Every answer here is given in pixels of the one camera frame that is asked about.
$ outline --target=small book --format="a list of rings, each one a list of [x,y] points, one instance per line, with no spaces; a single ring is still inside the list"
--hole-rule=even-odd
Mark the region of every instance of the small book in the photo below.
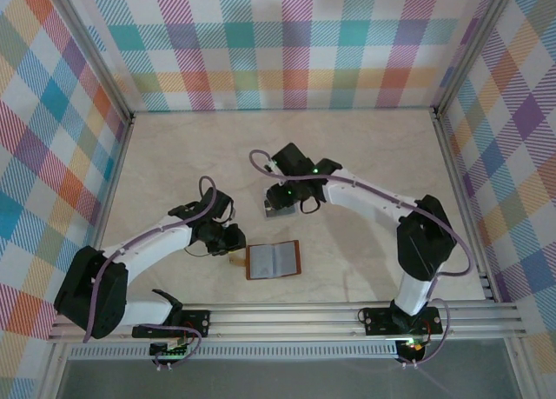
[[[245,270],[248,280],[299,275],[301,273],[299,240],[249,245]]]

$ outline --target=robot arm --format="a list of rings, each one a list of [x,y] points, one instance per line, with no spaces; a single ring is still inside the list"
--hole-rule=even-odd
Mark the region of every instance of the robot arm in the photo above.
[[[100,282],[91,335],[102,338],[119,325],[181,325],[182,304],[173,296],[155,289],[142,300],[129,300],[127,288],[144,270],[196,241],[204,242],[213,256],[245,248],[242,231],[237,224],[230,224],[235,213],[234,201],[219,190],[212,207],[203,216],[189,223],[180,223],[201,214],[209,206],[213,192],[210,188],[201,201],[172,209],[149,231],[123,243],[100,250],[87,246],[77,251],[56,296],[56,310],[86,329],[97,273],[119,252]]]
[[[341,205],[389,229],[397,237],[398,263],[404,271],[398,295],[391,304],[392,319],[406,333],[418,324],[417,318],[426,307],[434,278],[450,256],[455,241],[436,223],[409,207],[426,210],[449,225],[440,202],[432,196],[417,201],[395,195],[365,182],[328,159],[314,164],[292,143],[274,155],[266,169],[281,176],[334,174],[346,179],[342,182],[321,178],[287,180],[272,186],[267,192],[267,199],[273,209],[283,209],[299,202],[303,210],[303,203],[313,197],[317,209],[321,203]],[[361,186],[355,186],[356,183],[378,192],[366,191]],[[390,196],[390,200],[378,194]],[[402,201],[404,206],[393,201]]]

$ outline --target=plaid backdrop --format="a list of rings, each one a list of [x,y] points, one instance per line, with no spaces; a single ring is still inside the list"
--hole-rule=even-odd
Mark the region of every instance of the plaid backdrop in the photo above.
[[[166,111],[429,106],[468,1],[74,3],[120,84],[132,79],[124,88],[136,90],[133,106]],[[459,36],[465,45],[469,35]]]
[[[556,0],[511,0],[448,111],[502,296],[556,397]]]
[[[0,0],[0,398],[29,397],[123,123],[50,0]]]

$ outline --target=marble floor surface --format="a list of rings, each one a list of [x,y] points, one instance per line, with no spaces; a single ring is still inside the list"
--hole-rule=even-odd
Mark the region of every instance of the marble floor surface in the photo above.
[[[382,188],[416,198],[438,197],[464,235],[458,207],[425,110],[257,111],[141,114],[103,240],[107,246],[145,230],[180,204],[198,200],[197,181],[212,176],[235,200],[235,220],[248,243],[300,240],[302,273],[248,281],[227,256],[173,253],[140,275],[129,298],[163,289],[184,303],[284,303],[391,300],[400,283],[396,240],[380,225],[339,206],[313,215],[265,219],[263,190],[274,181],[254,170],[248,153],[274,154],[294,142],[314,162],[327,157]],[[189,248],[205,252],[201,243]],[[461,270],[458,247],[445,270]],[[440,280],[450,300],[482,299],[476,272]]]

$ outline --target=black mounting plate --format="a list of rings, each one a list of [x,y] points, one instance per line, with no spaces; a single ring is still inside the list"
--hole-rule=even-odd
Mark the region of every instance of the black mounting plate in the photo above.
[[[210,311],[209,310],[182,310],[179,316],[179,324],[173,326],[189,327],[196,329],[203,337],[209,334]],[[152,329],[138,325],[131,331],[133,338],[182,338],[183,331],[170,331],[167,329]]]
[[[365,325],[366,336],[404,336],[401,328],[392,320],[392,309],[390,308],[363,308],[359,311],[361,323]],[[425,321],[431,327],[432,335],[442,334],[442,322],[440,314],[434,306],[428,306],[423,309],[412,326],[411,336],[426,336],[428,328]]]

